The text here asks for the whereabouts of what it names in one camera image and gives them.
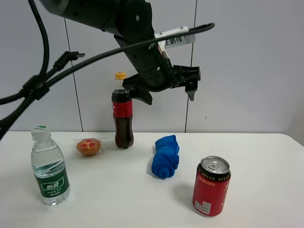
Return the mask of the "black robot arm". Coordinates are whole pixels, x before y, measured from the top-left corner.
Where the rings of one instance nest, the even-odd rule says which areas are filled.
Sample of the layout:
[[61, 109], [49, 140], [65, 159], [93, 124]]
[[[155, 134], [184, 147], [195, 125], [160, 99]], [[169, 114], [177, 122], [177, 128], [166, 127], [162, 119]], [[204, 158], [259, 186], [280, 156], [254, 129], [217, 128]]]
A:
[[[161, 37], [152, 27], [152, 7], [144, 0], [43, 0], [51, 14], [114, 35], [120, 47]], [[173, 38], [124, 51], [137, 74], [123, 80], [131, 97], [151, 105], [151, 93], [185, 87], [191, 101], [200, 80], [199, 67], [171, 63], [165, 46]]]

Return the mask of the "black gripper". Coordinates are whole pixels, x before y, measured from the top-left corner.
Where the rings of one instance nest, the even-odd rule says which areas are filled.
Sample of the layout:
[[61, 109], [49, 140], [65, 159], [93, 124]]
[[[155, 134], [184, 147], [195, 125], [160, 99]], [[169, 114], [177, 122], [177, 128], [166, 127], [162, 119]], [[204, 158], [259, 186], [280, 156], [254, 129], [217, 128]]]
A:
[[158, 49], [157, 44], [131, 48], [124, 51], [137, 74], [123, 80], [132, 99], [152, 105], [150, 92], [185, 86], [190, 101], [194, 101], [201, 80], [200, 68], [172, 65]]

